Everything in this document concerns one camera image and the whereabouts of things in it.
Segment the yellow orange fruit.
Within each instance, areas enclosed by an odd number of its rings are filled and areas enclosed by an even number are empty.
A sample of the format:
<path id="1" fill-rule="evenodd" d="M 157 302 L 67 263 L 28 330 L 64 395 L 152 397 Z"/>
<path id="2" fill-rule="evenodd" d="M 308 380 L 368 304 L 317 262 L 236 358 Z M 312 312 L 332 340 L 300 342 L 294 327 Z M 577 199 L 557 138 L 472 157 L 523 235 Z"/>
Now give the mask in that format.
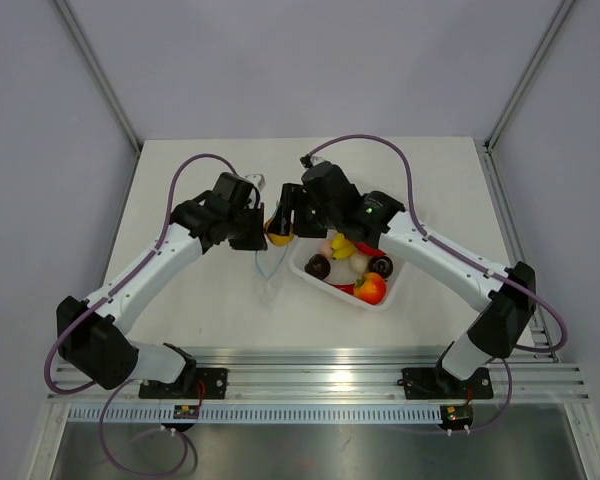
<path id="1" fill-rule="evenodd" d="M 284 247 L 289 245 L 295 238 L 295 234 L 291 231 L 288 235 L 278 235 L 269 232 L 269 226 L 272 223 L 273 218 L 270 217 L 264 224 L 265 235 L 268 241 L 275 247 Z"/>

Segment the clear zip top bag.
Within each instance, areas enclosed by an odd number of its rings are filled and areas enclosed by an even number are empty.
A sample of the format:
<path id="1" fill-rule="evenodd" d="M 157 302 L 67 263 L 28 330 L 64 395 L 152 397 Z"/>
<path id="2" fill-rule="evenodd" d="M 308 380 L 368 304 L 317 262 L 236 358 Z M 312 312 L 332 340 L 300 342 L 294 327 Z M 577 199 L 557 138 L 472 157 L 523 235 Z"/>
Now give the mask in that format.
<path id="1" fill-rule="evenodd" d="M 290 243 L 282 246 L 268 241 L 268 249 L 254 253 L 254 267 L 257 275 L 256 290 L 258 297 L 266 303 L 272 303 L 282 289 L 284 269 L 290 251 Z"/>

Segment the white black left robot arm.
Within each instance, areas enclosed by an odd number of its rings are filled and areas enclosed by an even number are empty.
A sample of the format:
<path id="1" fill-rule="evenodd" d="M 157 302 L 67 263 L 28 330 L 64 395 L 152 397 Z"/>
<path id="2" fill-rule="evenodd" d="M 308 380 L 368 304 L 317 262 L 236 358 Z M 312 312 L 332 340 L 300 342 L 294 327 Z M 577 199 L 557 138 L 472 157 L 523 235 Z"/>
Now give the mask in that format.
<path id="1" fill-rule="evenodd" d="M 156 382 L 175 398 L 195 388 L 197 362 L 172 344 L 133 343 L 134 323 L 185 267 L 212 247 L 262 251 L 261 174 L 222 173 L 214 187 L 180 204 L 167 204 L 154 242 L 109 284 L 85 299 L 65 298 L 57 308 L 58 353 L 91 384 L 113 390 L 129 380 Z"/>

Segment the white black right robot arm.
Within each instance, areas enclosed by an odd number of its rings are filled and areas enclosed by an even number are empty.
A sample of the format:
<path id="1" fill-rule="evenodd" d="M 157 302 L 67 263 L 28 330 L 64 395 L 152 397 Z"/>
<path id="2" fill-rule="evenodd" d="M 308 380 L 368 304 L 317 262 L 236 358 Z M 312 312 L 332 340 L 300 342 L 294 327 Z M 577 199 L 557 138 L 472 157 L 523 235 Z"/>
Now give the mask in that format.
<path id="1" fill-rule="evenodd" d="M 477 397 L 486 364 L 506 359 L 535 313 L 535 272 L 523 262 L 506 267 L 482 260 L 425 230 L 414 209 L 390 195 L 362 193 L 330 162 L 286 183 L 269 232 L 324 238 L 329 231 L 398 257 L 453 290 L 478 314 L 436 364 L 403 378 L 408 398 Z"/>

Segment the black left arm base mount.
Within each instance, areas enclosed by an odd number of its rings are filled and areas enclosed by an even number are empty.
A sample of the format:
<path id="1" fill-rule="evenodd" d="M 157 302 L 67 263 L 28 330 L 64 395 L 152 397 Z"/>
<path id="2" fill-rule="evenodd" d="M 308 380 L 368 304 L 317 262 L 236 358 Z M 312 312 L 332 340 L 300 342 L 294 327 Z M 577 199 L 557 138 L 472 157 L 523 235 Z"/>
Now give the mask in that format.
<path id="1" fill-rule="evenodd" d="M 139 388 L 145 400 L 223 400 L 228 385 L 226 368 L 196 367 L 170 384 L 148 381 Z"/>

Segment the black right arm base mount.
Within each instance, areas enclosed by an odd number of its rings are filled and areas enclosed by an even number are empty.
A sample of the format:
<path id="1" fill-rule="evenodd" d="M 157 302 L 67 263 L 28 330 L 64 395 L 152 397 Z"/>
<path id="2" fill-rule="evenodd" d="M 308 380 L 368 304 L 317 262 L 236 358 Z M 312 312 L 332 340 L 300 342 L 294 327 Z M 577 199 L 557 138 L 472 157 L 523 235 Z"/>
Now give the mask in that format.
<path id="1" fill-rule="evenodd" d="M 467 380 L 458 380 L 437 367 L 408 367 L 396 384 L 407 400 L 490 400 L 494 398 L 489 370 L 478 368 Z"/>

